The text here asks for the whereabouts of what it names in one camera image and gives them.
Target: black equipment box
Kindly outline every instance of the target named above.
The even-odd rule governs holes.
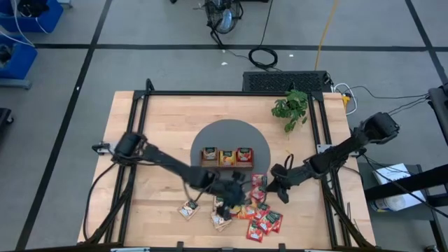
[[[243,74],[243,91],[285,92],[296,89],[307,94],[331,92],[330,74],[327,71],[251,71]]]

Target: coiled black cable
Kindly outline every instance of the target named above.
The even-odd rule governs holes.
[[[252,54],[259,50],[265,51],[266,53],[269,53],[270,55],[272,55],[274,57],[274,61],[269,64],[263,64],[261,62],[255,61],[252,57]],[[257,48],[252,49],[249,52],[249,61],[256,67],[258,67],[259,69],[268,70],[269,68],[274,68],[277,65],[277,62],[279,62],[279,56],[273,49],[257,47]]]

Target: gray circular mat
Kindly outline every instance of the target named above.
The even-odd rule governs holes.
[[[191,146],[192,166],[201,165],[200,152],[204,147],[217,147],[222,151],[236,151],[239,147],[253,149],[253,173],[265,174],[270,168],[271,153],[266,139],[254,126],[240,120],[219,120],[207,125],[197,134]],[[245,181],[251,179],[250,171],[243,171]],[[222,171],[221,178],[230,179],[232,171]]]

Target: yellow cable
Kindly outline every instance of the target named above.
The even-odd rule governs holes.
[[[319,65],[319,56],[321,55],[321,48],[322,48],[323,41],[325,40],[325,36],[327,35],[328,27],[330,26],[331,20],[333,19],[333,15],[335,14],[336,7],[337,7],[338,3],[339,3],[339,0],[335,0],[333,2],[333,7],[331,8],[330,17],[328,17],[327,24],[325,25],[325,29],[323,30],[321,42],[319,43],[319,47],[317,49],[316,63],[314,64],[315,71],[317,71],[317,66]]]

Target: white cable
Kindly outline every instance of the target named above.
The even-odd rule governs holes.
[[[347,84],[345,84],[345,83],[339,83],[339,84],[337,84],[336,86],[334,86],[334,87],[333,87],[333,92],[334,92],[334,91],[337,89],[337,87],[340,86],[340,85],[343,85],[343,86],[345,86],[345,87],[347,88],[347,90],[348,90],[348,91],[350,92],[350,94],[351,94],[351,97],[353,98],[353,102],[355,103],[355,108],[354,108],[352,111],[346,113],[346,115],[348,116],[348,115],[351,115],[352,113],[355,113],[356,109],[358,109],[358,102],[356,101],[355,94],[353,93],[353,91],[351,90],[351,88],[350,88]]]
[[[14,0],[14,19],[15,19],[15,24],[17,25],[17,29],[19,30],[20,34],[25,38],[25,40],[28,41],[28,46],[35,47],[34,44],[23,34],[22,30],[20,29],[19,21],[17,19],[17,7],[18,7],[17,0]]]
[[[48,32],[41,26],[41,24],[39,24],[39,20],[37,20],[37,17],[36,17],[36,23],[41,28],[42,32],[45,32],[46,34],[48,34]]]
[[[4,32],[2,32],[2,31],[0,31],[0,34],[3,35],[3,36],[5,36],[6,38],[12,40],[12,41],[15,41],[15,42],[17,42],[17,43],[22,43],[22,44],[24,44],[24,45],[30,46],[30,44],[28,44],[27,42],[23,42],[23,41],[19,41],[19,40],[15,39],[15,38],[11,38],[10,36],[6,35],[6,34],[5,34]]]

